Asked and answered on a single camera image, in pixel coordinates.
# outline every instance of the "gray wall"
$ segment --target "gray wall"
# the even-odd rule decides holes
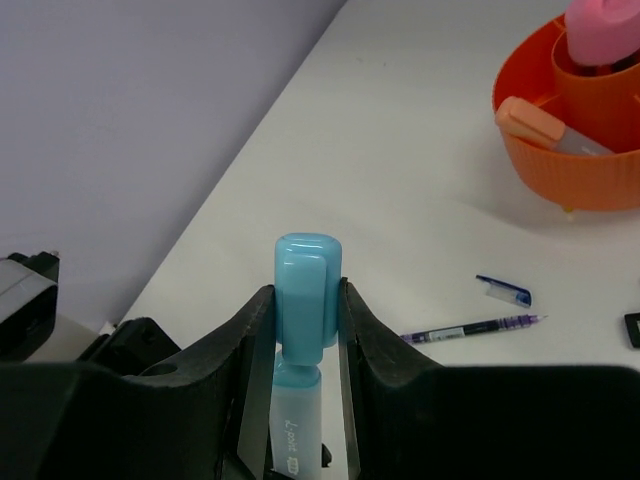
[[[119,319],[343,3],[0,2],[0,257]]]

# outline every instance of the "orange cap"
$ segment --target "orange cap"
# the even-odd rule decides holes
[[[496,112],[496,125],[515,137],[553,150],[564,136],[566,125],[523,98],[506,98]]]

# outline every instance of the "orange bowl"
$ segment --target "orange bowl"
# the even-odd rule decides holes
[[[624,153],[567,155],[503,133],[513,166],[529,188],[564,207],[600,211],[640,207],[640,65],[584,77],[567,55],[559,17],[507,59],[493,89],[494,112],[505,98],[521,97]]]

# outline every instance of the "orange highlighter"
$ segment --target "orange highlighter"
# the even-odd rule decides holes
[[[523,98],[506,98],[496,112],[496,125],[505,133],[554,152],[570,155],[613,154],[608,148]]]

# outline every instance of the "highlighter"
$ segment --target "highlighter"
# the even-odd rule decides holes
[[[640,0],[574,0],[564,15],[569,56],[586,75],[640,60]]]
[[[273,468],[319,480],[322,376],[318,364],[338,334],[342,246],[322,234],[295,233],[276,243],[276,355],[269,431]]]
[[[505,99],[495,122],[503,132],[554,152],[592,156],[613,153],[522,98]]]

